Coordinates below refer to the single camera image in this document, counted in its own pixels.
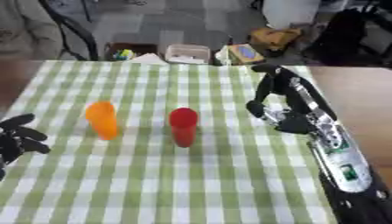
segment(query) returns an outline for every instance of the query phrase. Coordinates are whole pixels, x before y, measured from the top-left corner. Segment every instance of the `robot finger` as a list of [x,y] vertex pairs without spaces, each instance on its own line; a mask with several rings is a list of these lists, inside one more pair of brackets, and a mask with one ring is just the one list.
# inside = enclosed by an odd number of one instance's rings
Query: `robot finger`
[[32,140],[35,141],[45,141],[47,139],[47,136],[35,129],[29,129],[29,128],[25,128],[25,127],[17,127],[15,129],[15,137],[29,137]]
[[42,154],[47,154],[51,149],[46,144],[31,140],[29,138],[22,138],[21,147],[24,151],[37,151]]
[[32,122],[32,120],[34,120],[34,114],[18,115],[0,122],[0,128],[4,130],[13,130],[18,126]]

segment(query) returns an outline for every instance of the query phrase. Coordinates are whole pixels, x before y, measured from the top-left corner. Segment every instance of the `green checkered tablecloth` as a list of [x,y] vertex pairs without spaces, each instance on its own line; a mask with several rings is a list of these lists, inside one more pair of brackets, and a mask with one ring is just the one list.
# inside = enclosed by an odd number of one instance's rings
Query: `green checkered tablecloth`
[[[245,109],[262,77],[245,66],[47,61],[7,116],[34,113],[52,152],[8,167],[0,223],[333,223],[305,138]],[[116,107],[115,140],[84,118],[96,101]],[[199,113],[190,149],[171,139],[179,107]]]

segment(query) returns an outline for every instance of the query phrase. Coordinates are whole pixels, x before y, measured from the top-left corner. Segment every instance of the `box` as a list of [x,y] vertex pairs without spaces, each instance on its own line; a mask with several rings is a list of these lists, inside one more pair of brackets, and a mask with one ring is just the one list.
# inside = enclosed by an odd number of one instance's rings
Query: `box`
[[264,57],[249,44],[227,47],[232,65],[248,65],[264,61]]

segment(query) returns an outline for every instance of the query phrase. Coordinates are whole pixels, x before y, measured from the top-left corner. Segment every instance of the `chair leg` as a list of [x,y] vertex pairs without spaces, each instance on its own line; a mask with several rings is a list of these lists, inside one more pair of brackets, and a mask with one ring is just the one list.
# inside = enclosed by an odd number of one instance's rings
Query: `chair leg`
[[86,15],[86,20],[92,23],[93,21],[91,20],[91,16],[90,16],[90,12],[88,11],[88,5],[86,3],[86,0],[80,0],[80,1],[81,1],[81,5],[83,6],[84,14]]

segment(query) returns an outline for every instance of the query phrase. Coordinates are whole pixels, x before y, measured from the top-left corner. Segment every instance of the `chair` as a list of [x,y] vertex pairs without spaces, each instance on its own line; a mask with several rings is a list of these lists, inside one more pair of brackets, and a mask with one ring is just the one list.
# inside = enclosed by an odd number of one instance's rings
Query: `chair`
[[70,17],[66,17],[64,15],[59,14],[56,10],[52,8],[52,6],[47,2],[47,0],[39,0],[39,2],[41,3],[42,7],[47,11],[49,16],[53,19],[53,21],[59,26],[61,37],[63,38],[63,52],[71,54],[77,60],[88,60],[85,57],[81,56],[80,54],[71,50],[69,44],[67,43],[67,35],[64,32],[64,27],[66,27],[71,32],[73,32],[76,36],[81,38],[83,42],[86,44],[90,60],[99,59],[97,44],[91,32],[86,30],[78,22],[71,19]]

